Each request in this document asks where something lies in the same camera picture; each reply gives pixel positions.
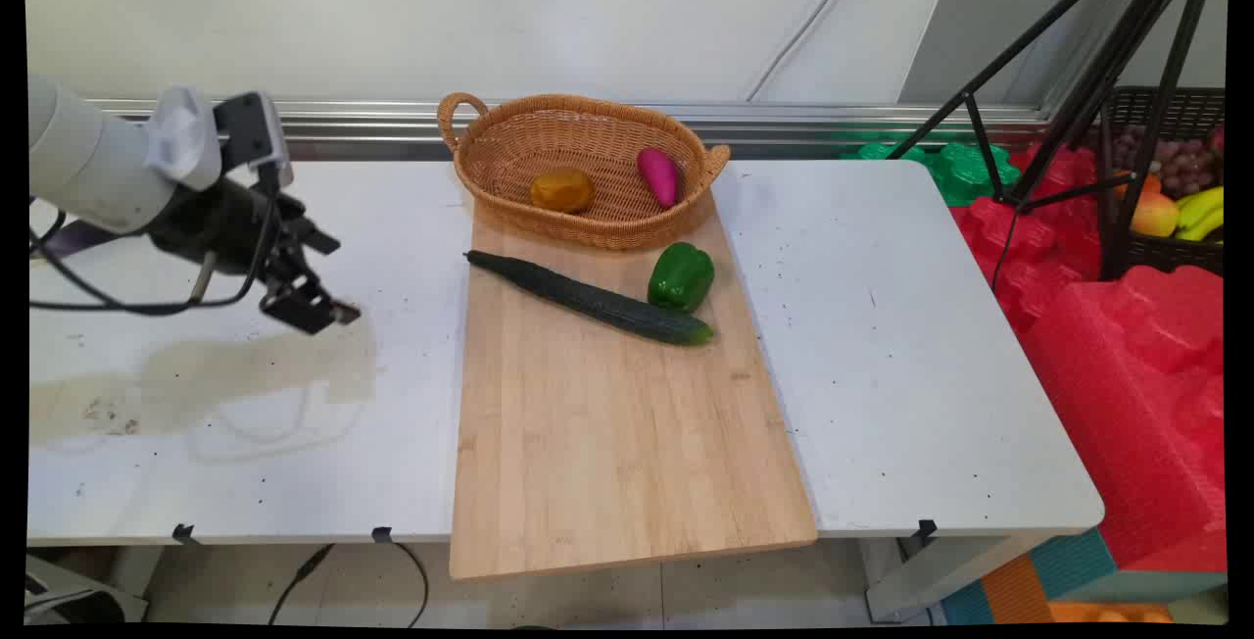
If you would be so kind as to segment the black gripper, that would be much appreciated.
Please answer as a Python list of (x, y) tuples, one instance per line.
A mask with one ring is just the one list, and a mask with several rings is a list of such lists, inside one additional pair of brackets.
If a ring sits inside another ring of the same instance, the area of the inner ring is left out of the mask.
[(260, 312), (305, 335), (362, 317), (362, 309), (332, 298), (306, 268), (303, 247), (330, 256), (341, 242), (308, 219), (303, 202), (282, 190), (231, 178), (202, 192), (178, 188), (147, 234), (157, 249), (199, 266), (214, 254), (214, 269), (224, 274), (250, 273), (260, 252), (255, 271), (265, 281)]

